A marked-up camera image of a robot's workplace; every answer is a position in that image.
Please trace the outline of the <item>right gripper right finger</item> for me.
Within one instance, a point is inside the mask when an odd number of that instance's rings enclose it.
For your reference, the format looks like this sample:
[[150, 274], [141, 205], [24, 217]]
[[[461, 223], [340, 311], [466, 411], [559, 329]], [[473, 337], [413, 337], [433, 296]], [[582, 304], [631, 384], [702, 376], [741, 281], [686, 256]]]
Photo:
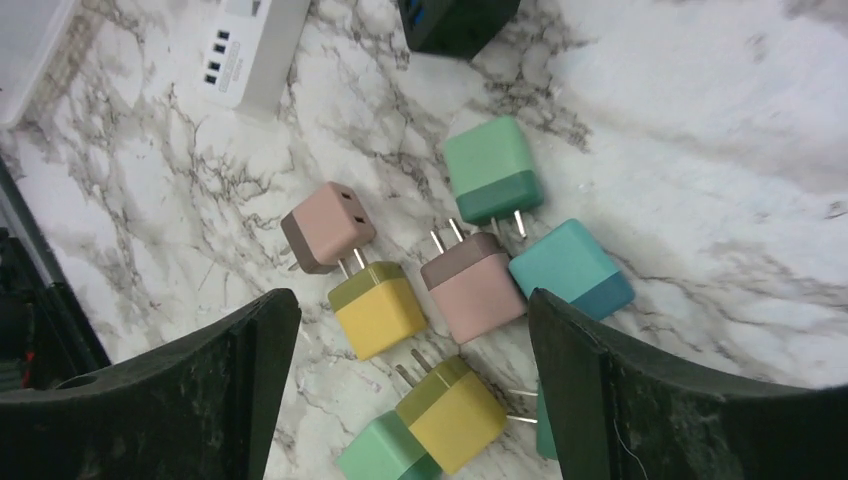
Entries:
[[566, 479], [843, 479], [847, 389], [709, 368], [535, 290], [529, 332]]

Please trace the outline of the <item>green plug adapter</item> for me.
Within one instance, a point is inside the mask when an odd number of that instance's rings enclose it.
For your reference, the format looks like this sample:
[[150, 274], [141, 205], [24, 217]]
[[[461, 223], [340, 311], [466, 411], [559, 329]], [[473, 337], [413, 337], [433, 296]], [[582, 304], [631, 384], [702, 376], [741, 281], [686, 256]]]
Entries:
[[462, 220], [485, 226], [512, 218], [527, 236], [523, 214], [544, 202], [530, 144], [512, 116], [500, 116], [443, 144], [453, 196]]
[[536, 399], [536, 414], [535, 418], [521, 416], [517, 414], [508, 414], [507, 418], [519, 422], [536, 425], [536, 450], [537, 453], [549, 460], [558, 460], [555, 441], [553, 438], [552, 427], [547, 411], [547, 405], [541, 384], [537, 384], [536, 391], [509, 389], [509, 393], [514, 395], [522, 395], [534, 397]]

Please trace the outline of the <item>teal adapter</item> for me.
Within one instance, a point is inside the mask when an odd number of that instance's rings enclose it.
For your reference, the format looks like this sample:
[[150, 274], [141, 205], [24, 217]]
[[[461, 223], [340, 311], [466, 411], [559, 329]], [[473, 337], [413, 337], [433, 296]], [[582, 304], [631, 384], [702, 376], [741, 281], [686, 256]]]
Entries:
[[508, 269], [525, 296], [546, 289], [596, 321], [635, 298], [621, 269], [575, 218], [513, 258]]

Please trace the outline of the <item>black power strip front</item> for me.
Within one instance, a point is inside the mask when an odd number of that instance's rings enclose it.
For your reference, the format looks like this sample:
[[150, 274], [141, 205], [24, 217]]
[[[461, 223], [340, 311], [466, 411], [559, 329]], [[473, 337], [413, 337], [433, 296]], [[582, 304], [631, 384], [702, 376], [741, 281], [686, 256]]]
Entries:
[[472, 60], [516, 15], [520, 0], [400, 0], [413, 52]]

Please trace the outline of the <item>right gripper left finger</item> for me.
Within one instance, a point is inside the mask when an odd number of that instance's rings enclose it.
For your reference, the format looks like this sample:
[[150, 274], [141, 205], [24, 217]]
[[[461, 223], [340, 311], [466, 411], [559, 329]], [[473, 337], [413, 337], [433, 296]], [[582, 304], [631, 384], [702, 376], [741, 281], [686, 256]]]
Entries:
[[301, 322], [276, 288], [132, 359], [1, 396], [5, 479], [260, 479]]

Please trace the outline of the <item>pink plug adapter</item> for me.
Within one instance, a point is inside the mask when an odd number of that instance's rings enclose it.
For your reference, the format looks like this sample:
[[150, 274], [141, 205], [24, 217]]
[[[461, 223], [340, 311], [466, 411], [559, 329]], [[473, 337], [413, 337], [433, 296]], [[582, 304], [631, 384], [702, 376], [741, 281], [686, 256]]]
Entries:
[[376, 230], [357, 193], [328, 181], [293, 208], [281, 229], [300, 269], [327, 274], [340, 259], [371, 242]]

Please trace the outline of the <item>white power strip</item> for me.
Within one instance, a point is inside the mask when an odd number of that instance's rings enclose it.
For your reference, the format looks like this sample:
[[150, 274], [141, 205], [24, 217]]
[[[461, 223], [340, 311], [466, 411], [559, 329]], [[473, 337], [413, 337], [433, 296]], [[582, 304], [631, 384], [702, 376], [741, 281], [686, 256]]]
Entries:
[[310, 5], [310, 0], [222, 1], [203, 45], [199, 93], [257, 121], [274, 117]]

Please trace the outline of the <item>yellow plug adapter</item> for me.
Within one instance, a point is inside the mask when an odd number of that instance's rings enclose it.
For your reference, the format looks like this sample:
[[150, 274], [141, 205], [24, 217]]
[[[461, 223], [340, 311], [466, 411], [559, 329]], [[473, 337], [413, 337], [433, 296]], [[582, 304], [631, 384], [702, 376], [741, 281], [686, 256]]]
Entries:
[[428, 328], [428, 321], [401, 265], [370, 263], [359, 248], [360, 266], [350, 273], [339, 262], [345, 280], [328, 293], [328, 301], [353, 353], [366, 361]]

